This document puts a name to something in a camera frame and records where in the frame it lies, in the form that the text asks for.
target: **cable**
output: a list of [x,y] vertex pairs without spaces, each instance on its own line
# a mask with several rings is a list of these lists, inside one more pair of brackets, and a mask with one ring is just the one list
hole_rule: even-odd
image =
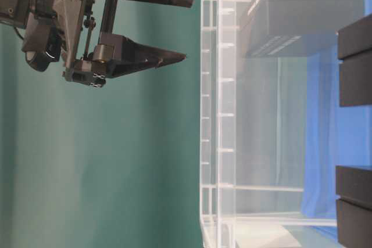
[[17,28],[17,27],[13,27],[13,29],[14,29],[14,31],[16,32],[17,36],[18,36],[21,40],[23,40],[23,36],[19,33],[18,28]]

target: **green backdrop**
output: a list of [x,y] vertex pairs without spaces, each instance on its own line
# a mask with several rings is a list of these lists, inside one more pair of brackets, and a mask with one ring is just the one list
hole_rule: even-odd
[[120,1],[116,34],[188,58],[102,90],[32,70],[0,27],[1,247],[202,246],[199,7]]

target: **transparent acrylic box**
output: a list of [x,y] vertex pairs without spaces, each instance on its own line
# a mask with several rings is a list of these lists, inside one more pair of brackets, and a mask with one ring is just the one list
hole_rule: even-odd
[[203,243],[342,247],[335,166],[371,165],[372,108],[339,106],[337,29],[371,13],[372,0],[262,1],[201,2]]

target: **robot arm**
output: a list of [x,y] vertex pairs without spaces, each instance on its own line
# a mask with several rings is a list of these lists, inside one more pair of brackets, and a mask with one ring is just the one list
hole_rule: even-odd
[[[96,26],[96,0],[0,0],[0,22],[25,28],[22,51],[27,63],[45,71],[50,62],[65,62],[66,81],[100,88],[107,78],[180,62],[186,55],[137,44],[112,34],[118,0],[106,0],[98,45],[88,53]],[[193,0],[134,0],[191,7]],[[83,26],[88,29],[85,52],[77,59]]]

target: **blue backdrop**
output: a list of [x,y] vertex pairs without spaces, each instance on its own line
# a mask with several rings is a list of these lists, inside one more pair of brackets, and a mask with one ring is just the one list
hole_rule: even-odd
[[[366,14],[372,3],[366,0]],[[337,47],[307,62],[307,124],[302,213],[336,218],[336,165],[371,165],[372,106],[339,106]],[[337,239],[336,228],[316,228]]]

